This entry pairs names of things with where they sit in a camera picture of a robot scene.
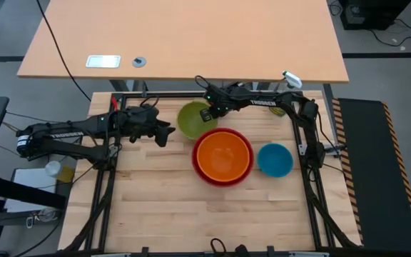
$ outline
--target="wooden desk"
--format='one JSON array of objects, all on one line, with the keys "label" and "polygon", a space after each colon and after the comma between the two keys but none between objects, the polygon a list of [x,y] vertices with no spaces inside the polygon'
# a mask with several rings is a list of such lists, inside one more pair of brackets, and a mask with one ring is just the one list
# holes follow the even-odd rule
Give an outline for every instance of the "wooden desk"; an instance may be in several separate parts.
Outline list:
[{"label": "wooden desk", "polygon": [[[305,91],[305,95],[316,99],[324,132],[333,138],[321,91]],[[110,93],[95,93],[89,115],[106,113],[109,101]],[[178,110],[189,101],[160,99],[158,118],[176,126]],[[131,105],[138,102],[130,100]],[[165,148],[157,147],[149,138],[134,144],[122,140],[106,252],[140,252],[142,246],[150,247],[152,252],[210,251],[213,237],[222,239],[228,249],[241,243],[249,251],[265,251],[269,245],[277,251],[314,249],[289,117],[280,118],[266,108],[249,106],[229,113],[218,125],[241,132],[255,153],[270,142],[288,147],[295,159],[293,171],[285,178],[270,178],[255,165],[249,177],[237,186],[216,188],[196,175],[191,166],[193,141],[180,131],[170,135]],[[332,157],[327,157],[325,163],[340,167],[338,159]],[[76,176],[89,166],[87,161],[79,161]],[[350,239],[359,243],[343,175],[325,167],[321,176],[331,216]],[[88,219],[95,180],[96,171],[91,171],[74,184],[59,248],[69,245]],[[321,219],[319,223],[325,243]],[[99,228],[97,223],[95,243]]]},{"label": "wooden desk", "polygon": [[[76,78],[348,82],[326,0],[51,0],[46,16]],[[90,55],[120,67],[86,68]],[[44,20],[18,75],[68,77]]]}]

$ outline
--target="orange bowl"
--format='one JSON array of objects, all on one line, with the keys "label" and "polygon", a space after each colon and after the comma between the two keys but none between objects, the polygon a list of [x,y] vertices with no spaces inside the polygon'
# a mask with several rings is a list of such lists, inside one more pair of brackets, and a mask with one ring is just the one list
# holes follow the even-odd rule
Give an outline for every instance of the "orange bowl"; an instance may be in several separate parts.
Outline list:
[{"label": "orange bowl", "polygon": [[196,172],[216,186],[242,181],[254,162],[250,143],[229,128],[217,128],[203,134],[196,141],[192,157]]}]

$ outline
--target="green bowl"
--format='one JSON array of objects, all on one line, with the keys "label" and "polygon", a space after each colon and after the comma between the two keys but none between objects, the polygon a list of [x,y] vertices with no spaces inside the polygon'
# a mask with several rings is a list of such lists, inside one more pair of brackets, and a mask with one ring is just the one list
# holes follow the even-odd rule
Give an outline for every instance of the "green bowl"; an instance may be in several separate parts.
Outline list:
[{"label": "green bowl", "polygon": [[182,133],[189,139],[198,139],[205,132],[215,129],[218,125],[218,120],[204,122],[199,112],[202,109],[208,108],[209,105],[199,101],[192,101],[178,112],[177,124]]}]

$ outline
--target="desk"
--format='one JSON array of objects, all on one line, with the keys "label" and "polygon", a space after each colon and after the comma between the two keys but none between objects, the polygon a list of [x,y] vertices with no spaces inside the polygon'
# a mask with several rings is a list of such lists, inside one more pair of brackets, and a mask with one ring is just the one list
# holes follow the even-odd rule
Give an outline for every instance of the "desk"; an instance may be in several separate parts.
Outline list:
[{"label": "desk", "polygon": [[[321,91],[304,92],[316,100],[323,130],[332,138]],[[106,113],[110,97],[110,93],[95,93],[88,114]],[[160,99],[158,118],[176,126],[178,110],[191,100]],[[139,101],[131,99],[129,104],[136,105]],[[266,108],[249,106],[229,113],[218,125],[241,132],[255,153],[266,143],[283,144],[295,160],[293,171],[285,178],[276,179],[264,176],[255,165],[237,186],[216,188],[196,175],[191,166],[193,141],[179,130],[169,136],[165,148],[157,147],[149,138],[134,144],[124,139],[118,156],[106,252],[140,252],[142,246],[150,247],[150,252],[210,251],[209,241],[213,237],[222,239],[230,250],[241,243],[249,251],[266,251],[269,245],[275,246],[276,251],[314,249],[289,117],[280,118]],[[338,159],[333,157],[326,157],[325,163],[340,167]],[[89,167],[87,161],[79,161],[76,176]],[[330,215],[350,239],[359,243],[343,175],[325,167],[321,176]],[[74,184],[59,248],[69,245],[88,219],[95,180],[96,171],[91,171]],[[325,232],[322,223],[319,224],[324,243]]]},{"label": "desk", "polygon": [[[305,83],[348,82],[325,0],[52,0],[46,16],[79,79],[259,82],[289,70]],[[86,68],[90,55],[120,55],[120,67]],[[18,75],[68,77],[44,20]]]}]

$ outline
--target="floor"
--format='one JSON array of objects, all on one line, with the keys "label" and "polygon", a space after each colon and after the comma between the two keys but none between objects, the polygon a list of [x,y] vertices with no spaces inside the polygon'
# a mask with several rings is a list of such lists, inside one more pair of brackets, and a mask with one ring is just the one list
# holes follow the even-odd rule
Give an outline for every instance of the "floor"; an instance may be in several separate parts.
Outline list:
[{"label": "floor", "polygon": [[[47,6],[48,1],[41,1]],[[411,4],[400,15],[411,25]],[[36,3],[29,0],[5,1],[0,9],[0,56],[23,56],[39,25],[41,15]],[[411,41],[404,48],[390,47],[377,42],[368,31],[344,31],[338,16],[332,17],[340,48],[343,53],[411,52]],[[411,31],[394,25],[378,32],[384,41],[400,41]],[[88,110],[88,101],[68,79],[19,79],[16,72],[19,62],[0,63],[0,96],[10,98],[9,111],[49,120],[81,120]],[[395,130],[404,156],[411,183],[411,59],[346,59],[350,77],[348,85],[332,85],[336,97],[374,99],[387,102],[392,112]],[[108,81],[78,80],[84,91],[91,96],[97,91],[112,91]],[[199,90],[191,82],[148,81],[150,90]],[[321,85],[307,85],[306,89],[321,89]],[[33,121],[6,115],[5,121],[24,128]],[[15,150],[14,134],[5,127],[0,129],[0,144]],[[66,164],[73,166],[70,159]],[[15,168],[43,166],[45,159],[28,162],[0,148],[0,177],[10,178]],[[37,243],[54,225],[6,227],[0,241],[0,250],[11,256]],[[56,250],[61,229],[31,254],[52,253]]]}]

